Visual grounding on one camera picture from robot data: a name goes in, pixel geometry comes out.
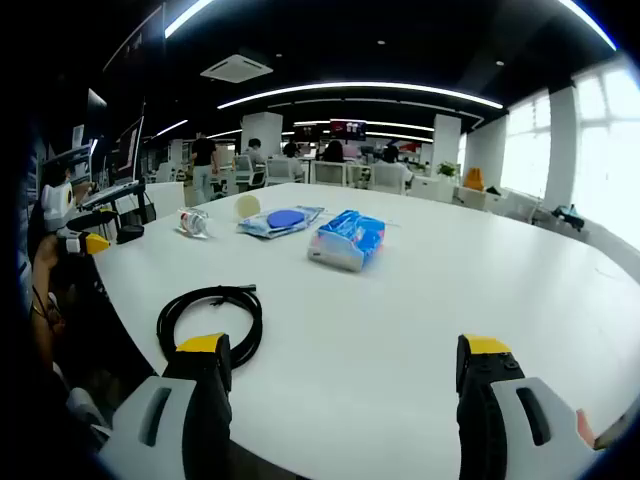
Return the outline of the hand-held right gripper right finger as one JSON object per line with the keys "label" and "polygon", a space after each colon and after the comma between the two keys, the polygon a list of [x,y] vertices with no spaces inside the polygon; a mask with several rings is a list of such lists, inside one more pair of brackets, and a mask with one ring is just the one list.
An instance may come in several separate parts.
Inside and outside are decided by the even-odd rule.
{"label": "hand-held right gripper right finger", "polygon": [[601,456],[576,411],[495,338],[458,337],[456,393],[461,479],[579,479]]}

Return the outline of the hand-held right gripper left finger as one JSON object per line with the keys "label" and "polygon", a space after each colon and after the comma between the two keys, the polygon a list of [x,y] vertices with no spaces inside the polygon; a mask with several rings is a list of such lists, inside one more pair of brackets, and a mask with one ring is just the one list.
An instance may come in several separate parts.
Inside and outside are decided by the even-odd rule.
{"label": "hand-held right gripper left finger", "polygon": [[99,452],[112,477],[229,477],[230,353],[224,333],[192,338],[124,401]]}

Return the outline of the person's right hand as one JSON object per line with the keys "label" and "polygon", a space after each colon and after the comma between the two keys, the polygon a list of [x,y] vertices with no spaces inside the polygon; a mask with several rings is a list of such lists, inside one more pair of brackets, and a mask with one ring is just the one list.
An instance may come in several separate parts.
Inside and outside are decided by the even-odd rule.
{"label": "person's right hand", "polygon": [[577,431],[580,437],[584,440],[584,442],[593,450],[596,449],[596,437],[591,429],[591,426],[588,423],[588,419],[583,409],[578,409],[576,411],[577,417]]}

